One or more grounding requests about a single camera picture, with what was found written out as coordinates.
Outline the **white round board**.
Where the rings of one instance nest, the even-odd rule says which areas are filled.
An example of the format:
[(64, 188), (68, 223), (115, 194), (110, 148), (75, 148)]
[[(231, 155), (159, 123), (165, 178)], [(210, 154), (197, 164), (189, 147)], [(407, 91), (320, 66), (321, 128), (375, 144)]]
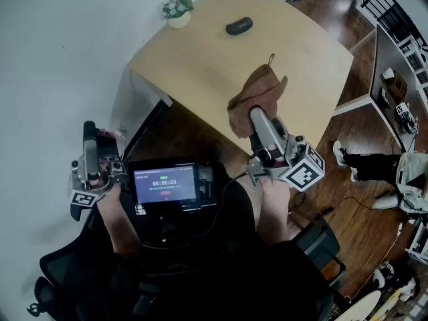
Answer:
[(340, 311), (340, 315), (330, 321), (365, 321), (365, 318), (373, 311), (381, 297), (381, 292), (375, 290), (358, 302), (350, 303), (337, 290), (334, 290), (334, 302)]

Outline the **black chest-mounted screen device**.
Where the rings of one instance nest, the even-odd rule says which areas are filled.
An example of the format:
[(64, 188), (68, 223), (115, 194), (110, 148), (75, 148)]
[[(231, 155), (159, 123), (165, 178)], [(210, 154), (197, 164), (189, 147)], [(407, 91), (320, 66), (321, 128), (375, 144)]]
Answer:
[(128, 176), (137, 215), (191, 212), (217, 204), (213, 169), (191, 157), (132, 161)]

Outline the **black oval object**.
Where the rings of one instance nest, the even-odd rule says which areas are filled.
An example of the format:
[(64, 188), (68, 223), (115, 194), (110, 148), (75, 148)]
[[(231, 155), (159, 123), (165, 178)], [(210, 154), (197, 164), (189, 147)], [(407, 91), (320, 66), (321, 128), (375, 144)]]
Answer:
[(227, 24), (225, 30), (229, 35), (240, 35), (253, 27), (253, 20), (250, 17), (244, 17), (233, 23)]

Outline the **person's right forearm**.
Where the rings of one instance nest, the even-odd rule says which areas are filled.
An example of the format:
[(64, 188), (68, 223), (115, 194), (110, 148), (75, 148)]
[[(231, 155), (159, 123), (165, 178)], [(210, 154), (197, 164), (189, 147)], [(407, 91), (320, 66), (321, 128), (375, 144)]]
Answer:
[(288, 239), (290, 186), (267, 177), (260, 183), (263, 196), (257, 233), (266, 245), (274, 245)]

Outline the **grey desk white frame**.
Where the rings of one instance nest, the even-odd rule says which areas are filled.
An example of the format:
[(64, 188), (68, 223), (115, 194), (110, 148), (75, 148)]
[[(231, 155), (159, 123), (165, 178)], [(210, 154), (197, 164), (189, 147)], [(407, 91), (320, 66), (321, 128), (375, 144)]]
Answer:
[[(381, 27), (372, 30), (350, 52), (356, 53), (371, 39), (374, 39), (375, 42), (375, 53), (370, 88), (366, 94), (337, 106), (333, 115), (338, 116), (371, 105), (383, 119), (401, 151), (413, 151), (415, 150), (416, 139), (421, 133), (415, 132), (414, 128), (408, 131), (400, 115), (408, 112), (414, 118), (415, 126), (420, 128), (421, 115), (428, 116), (425, 97), (422, 92), (417, 90), (416, 77), (406, 59)], [(384, 78), (383, 74), (389, 69), (394, 74), (394, 77), (390, 79), (391, 82), (397, 78), (402, 78), (407, 85), (407, 95), (401, 103), (396, 102), (393, 95), (388, 91), (388, 80)]]

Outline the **black mesh office chair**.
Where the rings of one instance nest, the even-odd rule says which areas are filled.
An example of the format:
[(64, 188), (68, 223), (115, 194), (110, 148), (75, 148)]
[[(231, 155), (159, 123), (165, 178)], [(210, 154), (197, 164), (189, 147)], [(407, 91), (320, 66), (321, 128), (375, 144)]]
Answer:
[[(189, 238), (172, 239), (166, 247), (145, 243), (142, 247), (158, 255), (168, 270), (183, 272), (191, 269), (186, 259), (189, 249), (201, 243), (206, 236), (195, 234)], [(337, 239), (321, 217), (309, 223), (290, 241), (304, 252), (321, 274), (329, 263), (338, 261), (340, 248)], [(39, 265), (42, 276), (35, 283), (36, 303), (29, 307), (29, 313), (45, 312), (55, 321), (83, 321), (80, 306), (110, 279), (116, 269), (116, 255), (106, 229), (98, 225), (95, 229), (85, 229), (67, 246), (43, 256)], [(324, 279), (333, 294), (333, 308), (333, 291), (338, 291), (341, 274)], [(324, 321), (328, 321), (331, 311)]]

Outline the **person's right hand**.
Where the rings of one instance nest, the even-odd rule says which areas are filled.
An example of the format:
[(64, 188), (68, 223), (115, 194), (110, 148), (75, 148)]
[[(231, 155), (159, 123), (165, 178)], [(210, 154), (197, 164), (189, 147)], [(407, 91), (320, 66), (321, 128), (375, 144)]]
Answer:
[(274, 149), (266, 149), (266, 157), (264, 163), (268, 167), (278, 167), (287, 165), (286, 159), (283, 154), (278, 150), (278, 148)]

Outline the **white storage rack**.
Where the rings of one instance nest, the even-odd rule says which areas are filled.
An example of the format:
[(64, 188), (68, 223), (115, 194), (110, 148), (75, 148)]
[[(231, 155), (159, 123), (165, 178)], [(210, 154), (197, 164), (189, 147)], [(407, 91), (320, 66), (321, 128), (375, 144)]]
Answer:
[(428, 228), (421, 221), (408, 248), (405, 249), (408, 256), (425, 265), (428, 265)]

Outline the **person's black top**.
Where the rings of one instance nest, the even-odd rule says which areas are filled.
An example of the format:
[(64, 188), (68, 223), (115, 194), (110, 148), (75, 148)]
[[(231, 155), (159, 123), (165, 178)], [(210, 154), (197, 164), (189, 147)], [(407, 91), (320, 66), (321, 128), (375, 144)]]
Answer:
[(80, 306), (83, 321), (324, 321), (333, 305), (326, 280), (289, 239), (266, 245), (245, 191), (225, 185), (212, 231), (168, 270), (143, 249), (116, 255), (110, 279)]

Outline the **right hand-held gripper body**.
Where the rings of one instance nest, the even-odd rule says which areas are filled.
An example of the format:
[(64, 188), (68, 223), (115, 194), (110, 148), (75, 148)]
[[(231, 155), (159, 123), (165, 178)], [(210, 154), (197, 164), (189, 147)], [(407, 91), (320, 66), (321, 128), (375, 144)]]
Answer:
[(264, 161), (266, 148), (262, 147), (250, 159), (247, 172), (253, 184), (262, 177), (288, 183), (299, 192), (305, 191), (325, 175), (325, 161), (303, 136), (289, 135), (282, 139), (287, 165), (268, 167)]

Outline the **white swivel chair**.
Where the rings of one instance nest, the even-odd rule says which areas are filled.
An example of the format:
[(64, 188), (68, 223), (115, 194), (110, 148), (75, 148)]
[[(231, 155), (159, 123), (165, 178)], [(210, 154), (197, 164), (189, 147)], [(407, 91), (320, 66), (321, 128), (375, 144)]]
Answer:
[(401, 193), (398, 190), (387, 191), (375, 198), (372, 210), (400, 209), (408, 219), (428, 220), (428, 201), (417, 193)]

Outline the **brown cloth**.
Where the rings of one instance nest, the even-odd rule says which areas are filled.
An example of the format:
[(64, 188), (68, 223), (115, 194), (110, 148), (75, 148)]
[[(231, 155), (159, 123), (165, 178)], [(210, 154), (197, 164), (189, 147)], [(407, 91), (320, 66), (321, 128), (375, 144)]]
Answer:
[(248, 138), (254, 132), (250, 111), (260, 107), (266, 116), (273, 120), (277, 116), (278, 100), (288, 83), (287, 76), (281, 80), (272, 70), (275, 54), (272, 53), (268, 63), (262, 64), (248, 77), (238, 95), (230, 99), (227, 105), (229, 125), (238, 138)]

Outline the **white table leg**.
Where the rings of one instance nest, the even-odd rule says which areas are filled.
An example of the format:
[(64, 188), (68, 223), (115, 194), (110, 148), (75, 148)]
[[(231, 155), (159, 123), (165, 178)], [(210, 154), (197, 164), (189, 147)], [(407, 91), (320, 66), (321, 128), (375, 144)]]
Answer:
[(166, 92), (133, 70), (129, 70), (129, 74), (132, 92), (136, 93), (138, 98), (148, 102), (148, 104), (153, 108), (159, 103), (164, 104), (167, 107), (171, 107), (173, 105), (173, 101)]

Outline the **person's left forearm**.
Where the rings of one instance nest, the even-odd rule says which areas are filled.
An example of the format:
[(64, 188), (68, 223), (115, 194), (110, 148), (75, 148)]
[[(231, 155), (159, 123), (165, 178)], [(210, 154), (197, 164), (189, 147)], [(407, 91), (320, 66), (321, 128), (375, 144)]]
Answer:
[(140, 239), (120, 202), (121, 184), (115, 184), (99, 201), (97, 208), (110, 236), (113, 250), (123, 258), (136, 257)]

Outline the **potted plant white pot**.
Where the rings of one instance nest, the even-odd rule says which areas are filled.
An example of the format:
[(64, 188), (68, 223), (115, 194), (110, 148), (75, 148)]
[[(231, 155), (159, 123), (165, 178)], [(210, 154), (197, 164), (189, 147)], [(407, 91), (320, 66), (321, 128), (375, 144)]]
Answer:
[(194, 10), (193, 0), (169, 0), (163, 4), (161, 15), (167, 21), (167, 25), (180, 29), (190, 22), (192, 10)]

